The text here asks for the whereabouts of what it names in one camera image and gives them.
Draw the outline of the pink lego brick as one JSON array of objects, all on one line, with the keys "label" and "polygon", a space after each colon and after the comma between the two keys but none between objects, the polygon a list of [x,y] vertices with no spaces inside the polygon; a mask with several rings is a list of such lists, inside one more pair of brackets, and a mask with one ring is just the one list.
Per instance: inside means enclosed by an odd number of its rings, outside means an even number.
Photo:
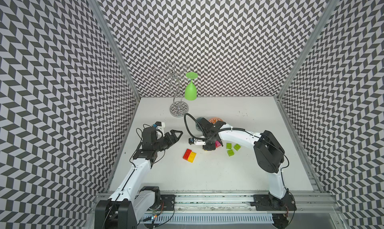
[{"label": "pink lego brick", "polygon": [[216,141],[215,142],[215,147],[218,148],[218,147],[222,147],[222,144],[219,142],[219,141]]}]

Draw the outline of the red long lego brick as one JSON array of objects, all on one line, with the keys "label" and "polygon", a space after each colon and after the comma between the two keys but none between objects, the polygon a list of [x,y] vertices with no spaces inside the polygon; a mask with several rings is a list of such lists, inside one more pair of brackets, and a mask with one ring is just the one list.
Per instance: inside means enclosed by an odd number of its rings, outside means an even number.
[{"label": "red long lego brick", "polygon": [[187,149],[186,152],[185,152],[184,155],[183,155],[183,159],[184,159],[184,160],[188,160],[189,157],[190,157],[190,155],[191,155],[191,153],[192,153],[192,150]]}]

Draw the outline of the yellow long lego brick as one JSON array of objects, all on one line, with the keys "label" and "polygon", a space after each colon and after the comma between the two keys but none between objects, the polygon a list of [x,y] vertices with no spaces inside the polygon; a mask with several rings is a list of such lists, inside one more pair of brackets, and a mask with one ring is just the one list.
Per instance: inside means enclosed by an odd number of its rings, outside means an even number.
[{"label": "yellow long lego brick", "polygon": [[195,160],[195,158],[196,158],[196,153],[195,152],[190,152],[190,154],[189,154],[189,157],[188,157],[188,159],[187,159],[187,161],[188,162],[191,162],[191,163],[193,163],[194,162],[194,160]]}]

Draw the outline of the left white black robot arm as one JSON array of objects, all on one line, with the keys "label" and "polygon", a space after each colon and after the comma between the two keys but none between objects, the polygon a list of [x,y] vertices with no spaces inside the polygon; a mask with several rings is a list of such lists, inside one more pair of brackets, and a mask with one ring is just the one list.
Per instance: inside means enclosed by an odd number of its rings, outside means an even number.
[{"label": "left white black robot arm", "polygon": [[161,205],[159,187],[141,185],[157,161],[158,153],[176,144],[183,132],[162,126],[147,127],[130,158],[131,168],[118,188],[107,200],[98,202],[95,209],[95,229],[136,229],[147,210]]}]

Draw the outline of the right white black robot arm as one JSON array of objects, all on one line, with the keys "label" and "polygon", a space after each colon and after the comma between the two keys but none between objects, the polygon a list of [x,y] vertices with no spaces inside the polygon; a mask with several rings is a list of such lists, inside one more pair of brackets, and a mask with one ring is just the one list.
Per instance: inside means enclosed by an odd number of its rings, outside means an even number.
[{"label": "right white black robot arm", "polygon": [[271,197],[282,200],[287,195],[282,164],[288,159],[285,157],[283,147],[270,131],[250,132],[243,128],[230,126],[223,121],[213,124],[205,118],[198,120],[197,125],[203,135],[194,139],[191,138],[190,144],[201,145],[205,151],[215,150],[216,143],[222,145],[223,141],[252,148],[259,167],[268,174]]}]

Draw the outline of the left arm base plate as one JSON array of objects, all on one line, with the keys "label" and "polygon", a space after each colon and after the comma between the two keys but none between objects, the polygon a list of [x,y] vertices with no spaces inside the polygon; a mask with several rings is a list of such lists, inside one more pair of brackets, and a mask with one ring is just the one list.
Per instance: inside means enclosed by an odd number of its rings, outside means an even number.
[{"label": "left arm base plate", "polygon": [[155,196],[155,202],[150,207],[150,210],[173,212],[175,209],[176,195],[157,195]]}]

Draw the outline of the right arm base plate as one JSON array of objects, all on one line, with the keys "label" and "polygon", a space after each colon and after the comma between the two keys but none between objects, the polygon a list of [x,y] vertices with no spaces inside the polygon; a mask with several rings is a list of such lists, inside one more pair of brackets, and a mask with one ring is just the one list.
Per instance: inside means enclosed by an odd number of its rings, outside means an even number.
[{"label": "right arm base plate", "polygon": [[254,201],[251,206],[257,211],[290,211],[297,210],[294,197],[288,192],[282,199],[278,199],[271,194],[268,195],[253,195]]}]

